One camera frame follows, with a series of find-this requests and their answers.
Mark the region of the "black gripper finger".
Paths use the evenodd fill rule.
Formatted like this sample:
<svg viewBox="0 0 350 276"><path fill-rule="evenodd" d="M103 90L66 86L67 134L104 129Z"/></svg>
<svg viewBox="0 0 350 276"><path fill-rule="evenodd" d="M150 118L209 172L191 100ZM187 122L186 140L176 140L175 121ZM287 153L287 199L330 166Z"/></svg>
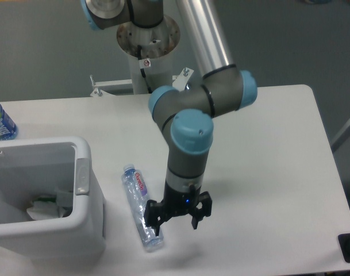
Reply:
<svg viewBox="0 0 350 276"><path fill-rule="evenodd" d="M211 216L212 198L208 191L197 193L189 208L189 214L192 216L191 225L193 229L198 228L198 224L204 217Z"/></svg>
<svg viewBox="0 0 350 276"><path fill-rule="evenodd" d="M160 226L174 217L174 214L174 210L165 202L148 200L144 212L145 225L154 230L155 236L159 236Z"/></svg>

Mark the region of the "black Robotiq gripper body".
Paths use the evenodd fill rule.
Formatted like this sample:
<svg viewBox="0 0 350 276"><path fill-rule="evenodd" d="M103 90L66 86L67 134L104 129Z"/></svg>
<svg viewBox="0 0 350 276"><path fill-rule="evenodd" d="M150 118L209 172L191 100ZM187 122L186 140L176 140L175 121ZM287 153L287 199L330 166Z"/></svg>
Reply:
<svg viewBox="0 0 350 276"><path fill-rule="evenodd" d="M180 192L166 183L162 200L164 217L166 219L171 219L187 214L195 215L197 213L196 209L199 203L200 191L200 188L195 189L191 187L188 192Z"/></svg>

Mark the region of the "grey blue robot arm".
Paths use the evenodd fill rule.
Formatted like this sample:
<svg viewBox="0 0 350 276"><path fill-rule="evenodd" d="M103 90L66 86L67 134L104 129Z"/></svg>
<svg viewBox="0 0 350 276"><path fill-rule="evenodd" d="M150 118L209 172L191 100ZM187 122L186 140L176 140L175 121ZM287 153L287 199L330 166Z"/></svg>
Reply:
<svg viewBox="0 0 350 276"><path fill-rule="evenodd" d="M177 1L188 31L202 84L179 91L159 86L146 62L164 58L179 33L168 25L162 1L82 1L93 29L117 26L117 41L136 59L139 77L150 93L149 111L169 147L162 201L147 202L144 220L159 231L169 219L189 214L192 226L211 215L212 200L201 191L213 118L253 104L256 81L234 63L213 1Z"/></svg>

